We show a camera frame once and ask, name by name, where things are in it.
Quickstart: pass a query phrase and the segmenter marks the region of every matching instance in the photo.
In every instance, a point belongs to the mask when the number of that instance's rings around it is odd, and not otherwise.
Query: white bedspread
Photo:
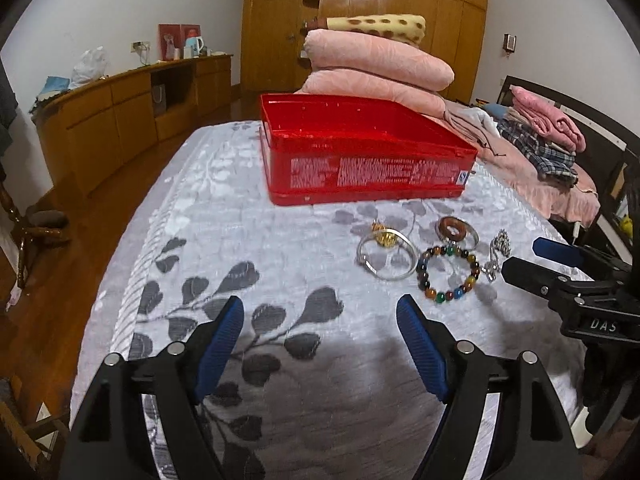
[[[86,328],[72,414],[108,351],[154,355],[214,319],[231,294],[246,312],[217,395],[201,407],[228,478],[410,479],[443,406],[428,394],[396,325],[396,302],[411,293],[425,315],[485,353],[535,351],[573,420],[582,345],[559,333],[546,302],[484,278],[459,301],[425,300],[414,278],[377,280],[354,262],[373,219],[421,249],[434,224],[456,215],[488,242],[500,228],[514,256],[577,279],[533,255],[539,236],[558,234],[480,164],[458,200],[363,202],[282,208],[271,204],[257,122],[197,130],[138,209],[105,274]],[[401,254],[375,265],[393,269]],[[462,283],[454,260],[431,262],[431,283]],[[466,477],[479,478],[497,406],[490,396]],[[151,397],[144,399],[159,470],[176,478]]]

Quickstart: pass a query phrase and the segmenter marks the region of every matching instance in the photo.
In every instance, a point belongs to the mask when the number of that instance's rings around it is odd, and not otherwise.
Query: blue gripper pad
[[[220,320],[218,329],[198,364],[198,380],[194,388],[198,402],[202,402],[202,399],[212,394],[218,386],[220,376],[236,345],[243,323],[244,307],[242,301],[235,298],[234,303],[226,311],[225,317]]]
[[[546,258],[552,262],[566,265],[568,267],[578,267],[584,263],[584,258],[580,249],[571,245],[561,244],[546,238],[537,238],[533,242],[533,252],[540,258]]]
[[[425,388],[444,402],[449,394],[446,362],[405,296],[398,301],[396,319]]]

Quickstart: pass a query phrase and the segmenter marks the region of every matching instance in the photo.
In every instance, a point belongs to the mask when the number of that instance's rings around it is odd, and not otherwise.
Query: jewelry
[[[509,235],[504,229],[500,229],[498,235],[491,240],[489,261],[480,267],[482,272],[486,274],[486,278],[489,282],[494,282],[500,272],[500,266],[498,265],[498,253],[508,258],[511,256],[511,241]]]
[[[454,290],[448,290],[447,292],[438,292],[435,288],[431,288],[429,281],[429,273],[427,272],[427,265],[429,260],[433,256],[459,256],[464,258],[471,267],[471,273],[465,282]],[[476,261],[476,256],[469,251],[462,249],[454,244],[449,244],[442,247],[432,247],[424,251],[420,255],[418,260],[416,271],[418,272],[418,288],[424,292],[425,297],[428,300],[434,300],[436,303],[444,303],[445,301],[451,301],[453,299],[459,300],[474,288],[478,277],[480,276],[480,264]]]
[[[378,245],[389,249],[398,243],[398,238],[392,233],[380,233],[383,229],[388,229],[388,227],[382,222],[375,220],[373,224],[371,224],[371,230],[376,232],[376,241],[378,242]]]
[[[381,276],[378,273],[378,271],[374,269],[374,267],[369,262],[369,257],[362,252],[362,249],[365,243],[371,240],[378,241],[378,236],[385,235],[385,234],[391,234],[395,236],[396,243],[398,242],[398,240],[401,240],[404,243],[405,247],[407,248],[408,253],[411,255],[411,266],[409,267],[409,270],[404,274],[400,274],[399,276],[391,276],[391,277]],[[357,257],[357,262],[361,266],[365,267],[371,274],[373,274],[375,277],[379,278],[380,280],[384,280],[386,282],[399,282],[401,280],[404,280],[405,278],[408,278],[414,273],[415,266],[418,264],[418,259],[420,258],[420,251],[418,251],[418,248],[411,243],[409,238],[404,236],[400,231],[396,231],[395,229],[385,228],[385,229],[380,229],[378,231],[372,231],[368,235],[363,236],[362,239],[360,240],[360,243],[358,244],[358,248],[356,249],[356,257]]]
[[[458,236],[451,236],[452,228],[458,232],[462,232],[462,229],[464,229],[465,235],[459,240],[456,240]],[[468,235],[471,234],[471,237],[474,239],[474,243],[473,245],[471,245],[471,247],[467,248],[468,251],[473,251],[478,246],[478,242],[480,241],[478,232],[476,232],[476,230],[473,229],[470,224],[461,220],[460,218],[456,218],[455,216],[445,216],[441,218],[440,221],[436,224],[435,229],[438,238],[444,243],[451,245],[462,243],[467,239]]]

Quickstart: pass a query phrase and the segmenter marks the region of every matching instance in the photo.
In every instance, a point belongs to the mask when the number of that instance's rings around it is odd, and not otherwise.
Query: brown ring
[[[455,216],[441,218],[438,223],[438,231],[443,237],[452,242],[461,242],[466,237],[465,223]]]

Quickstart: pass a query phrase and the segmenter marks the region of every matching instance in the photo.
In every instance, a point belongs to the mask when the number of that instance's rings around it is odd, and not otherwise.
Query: headboard
[[[504,80],[498,96],[499,104],[513,105],[511,86],[521,86],[548,99],[575,121],[587,142],[587,149],[578,153],[575,161],[589,173],[598,189],[601,215],[617,228],[618,222],[614,217],[624,195],[621,188],[622,172],[626,164],[638,160],[640,137],[589,105],[551,88],[514,76],[507,76]],[[625,243],[628,241],[628,238],[622,238]]]

